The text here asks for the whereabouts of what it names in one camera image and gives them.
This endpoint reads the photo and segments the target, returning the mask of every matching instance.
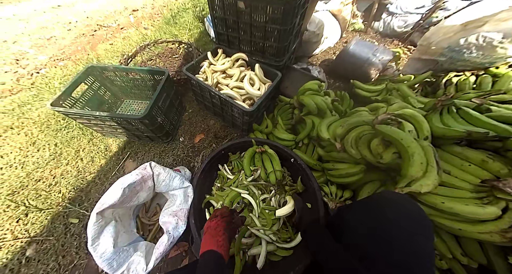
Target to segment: black bucket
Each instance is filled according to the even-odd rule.
[[[199,257],[199,245],[201,245],[202,237],[201,230],[206,223],[204,208],[201,204],[203,203],[205,195],[211,193],[211,188],[217,178],[217,171],[219,170],[218,165],[228,162],[228,153],[242,153],[251,148],[253,146],[253,140],[257,145],[268,145],[278,154],[279,159],[281,160],[281,165],[286,167],[290,172],[294,182],[297,182],[299,176],[301,177],[301,182],[306,187],[306,190],[300,193],[299,196],[302,198],[304,203],[311,204],[311,209],[317,212],[320,220],[323,221],[324,209],[320,187],[318,186],[309,167],[304,164],[304,162],[295,153],[285,146],[271,140],[260,138],[242,138],[234,140],[211,153],[192,178],[194,199],[192,200],[192,206],[190,207],[189,223],[192,230],[192,237],[194,238],[194,245],[192,246],[192,249],[196,257]],[[256,263],[253,263],[252,265],[246,264],[242,273],[302,273],[310,261],[311,255],[307,250],[306,244],[301,242],[293,249],[293,254],[290,256],[284,257],[280,261],[267,261],[260,271],[256,268]],[[229,259],[228,266],[231,269],[234,268],[234,259],[232,257]]]
[[[331,75],[368,83],[393,58],[393,51],[355,37],[343,47],[330,66]]]

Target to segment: dirt path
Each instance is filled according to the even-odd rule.
[[[150,31],[173,0],[0,0],[0,98],[48,68],[94,52],[99,42]]]

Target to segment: hand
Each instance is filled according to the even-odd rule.
[[[244,222],[244,217],[238,216],[234,209],[229,209],[226,206],[215,209],[206,224],[204,224],[199,256],[208,250],[215,250],[221,253],[227,262],[229,259],[229,246]]]

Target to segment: ground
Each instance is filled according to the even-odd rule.
[[[187,111],[171,143],[105,138],[46,105],[84,65],[117,64],[143,42],[178,38],[211,47],[202,26],[206,0],[1,1],[7,55],[0,71],[0,263],[7,273],[98,273],[86,249],[86,224],[117,178],[148,161],[194,172],[212,150],[240,134],[194,102],[176,71],[194,57],[174,45],[144,51],[132,63],[169,69],[182,94]],[[346,41],[310,61],[329,61]],[[195,142],[198,134],[204,138]],[[163,272],[166,263],[154,272]]]
[[[101,42],[150,33],[169,1],[175,0],[0,0],[0,97]]]

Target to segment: dry grass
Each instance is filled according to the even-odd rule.
[[[167,166],[194,167],[220,145],[218,141],[235,138],[230,130],[219,127],[219,133],[207,133],[210,139],[201,142],[204,154],[192,157],[187,155],[195,147],[190,143],[151,144],[104,138],[46,108],[84,65],[116,64],[121,55],[141,42],[165,37],[208,46],[202,26],[206,0],[175,2],[163,11],[165,16],[152,35],[135,32],[110,41],[113,45],[105,42],[97,53],[74,65],[51,69],[32,86],[2,101],[0,267],[7,273],[81,269],[87,259],[88,213],[122,174],[122,166],[117,173],[116,169],[127,154],[129,159],[141,162],[155,160]],[[211,125],[203,121],[202,129],[208,131],[208,127]],[[191,134],[182,129],[179,135],[191,139]],[[77,218],[79,223],[69,218]]]

